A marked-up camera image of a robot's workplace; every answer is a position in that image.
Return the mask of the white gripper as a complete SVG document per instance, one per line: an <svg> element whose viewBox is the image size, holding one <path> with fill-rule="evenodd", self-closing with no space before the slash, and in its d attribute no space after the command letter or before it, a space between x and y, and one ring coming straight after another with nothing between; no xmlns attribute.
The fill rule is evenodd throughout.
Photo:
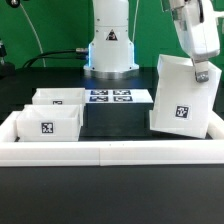
<svg viewBox="0 0 224 224"><path fill-rule="evenodd" d="M170 11L182 50L193 59L195 79L207 82L208 59L220 53L216 13L211 0L161 0Z"/></svg>

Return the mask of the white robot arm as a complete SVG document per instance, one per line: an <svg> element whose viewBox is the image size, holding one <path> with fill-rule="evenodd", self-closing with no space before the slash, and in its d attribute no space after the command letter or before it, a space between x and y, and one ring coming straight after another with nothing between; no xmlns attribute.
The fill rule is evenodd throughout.
<svg viewBox="0 0 224 224"><path fill-rule="evenodd" d="M180 46L193 62L196 81L209 80L208 61L220 52L218 20L211 0L160 0L169 11ZM87 48L84 74L103 79L121 79L136 72L134 41L128 36L128 0L92 0L94 38Z"/></svg>

